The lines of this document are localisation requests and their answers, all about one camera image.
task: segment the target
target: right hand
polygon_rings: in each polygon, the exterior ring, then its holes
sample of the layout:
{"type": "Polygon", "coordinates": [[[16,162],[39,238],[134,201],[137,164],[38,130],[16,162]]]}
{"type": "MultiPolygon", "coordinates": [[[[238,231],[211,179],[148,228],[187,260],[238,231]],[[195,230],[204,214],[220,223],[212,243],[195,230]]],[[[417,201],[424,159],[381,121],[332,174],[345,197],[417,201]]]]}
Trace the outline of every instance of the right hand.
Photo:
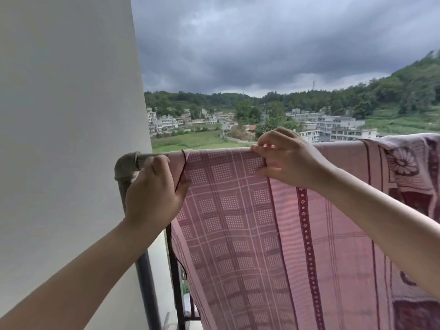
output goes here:
{"type": "Polygon", "coordinates": [[[264,133],[251,149],[267,159],[261,175],[296,187],[318,191],[337,169],[312,144],[284,127],[264,133]]]}

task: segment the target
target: cloudy sky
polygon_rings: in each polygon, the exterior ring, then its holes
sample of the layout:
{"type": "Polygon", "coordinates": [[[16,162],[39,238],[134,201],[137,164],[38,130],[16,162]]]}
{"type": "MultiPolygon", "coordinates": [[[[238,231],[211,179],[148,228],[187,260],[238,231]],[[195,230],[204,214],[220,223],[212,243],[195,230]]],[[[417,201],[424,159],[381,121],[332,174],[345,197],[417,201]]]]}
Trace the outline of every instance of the cloudy sky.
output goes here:
{"type": "Polygon", "coordinates": [[[440,0],[132,0],[145,90],[289,93],[440,48],[440,0]]]}

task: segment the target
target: left hand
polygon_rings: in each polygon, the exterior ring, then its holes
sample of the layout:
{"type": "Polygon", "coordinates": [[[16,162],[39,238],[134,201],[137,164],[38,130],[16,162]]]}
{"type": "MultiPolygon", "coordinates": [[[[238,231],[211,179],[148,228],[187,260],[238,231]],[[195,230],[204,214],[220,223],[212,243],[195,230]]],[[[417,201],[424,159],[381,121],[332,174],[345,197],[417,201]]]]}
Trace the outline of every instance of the left hand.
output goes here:
{"type": "Polygon", "coordinates": [[[159,234],[182,208],[190,182],[175,192],[168,164],[165,155],[147,158],[127,190],[124,221],[140,233],[159,234]]]}

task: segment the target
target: grass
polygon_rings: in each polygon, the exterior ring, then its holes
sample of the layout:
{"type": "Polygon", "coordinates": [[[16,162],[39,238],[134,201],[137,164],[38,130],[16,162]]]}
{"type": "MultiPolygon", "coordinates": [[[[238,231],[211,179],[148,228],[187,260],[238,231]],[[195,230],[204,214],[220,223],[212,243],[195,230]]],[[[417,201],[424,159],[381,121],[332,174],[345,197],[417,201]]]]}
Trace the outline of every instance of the grass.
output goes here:
{"type": "Polygon", "coordinates": [[[395,105],[384,106],[366,120],[367,127],[376,127],[381,135],[440,132],[440,105],[425,114],[399,116],[395,105]]]}
{"type": "Polygon", "coordinates": [[[221,131],[188,133],[168,138],[151,139],[153,153],[171,152],[181,149],[216,149],[247,147],[246,144],[234,143],[219,137],[221,131]]]}

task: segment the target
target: pink checkered cloth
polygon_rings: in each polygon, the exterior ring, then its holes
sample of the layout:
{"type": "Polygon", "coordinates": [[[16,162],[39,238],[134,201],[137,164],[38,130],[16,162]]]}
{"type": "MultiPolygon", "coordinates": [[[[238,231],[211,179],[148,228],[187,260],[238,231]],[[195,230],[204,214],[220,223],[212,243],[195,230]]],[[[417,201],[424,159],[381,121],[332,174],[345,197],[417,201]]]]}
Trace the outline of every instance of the pink checkered cloth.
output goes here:
{"type": "MultiPolygon", "coordinates": [[[[320,143],[336,166],[439,221],[438,134],[320,143]]],[[[185,151],[172,222],[206,330],[440,329],[440,305],[316,192],[255,175],[249,149],[185,151]]]]}

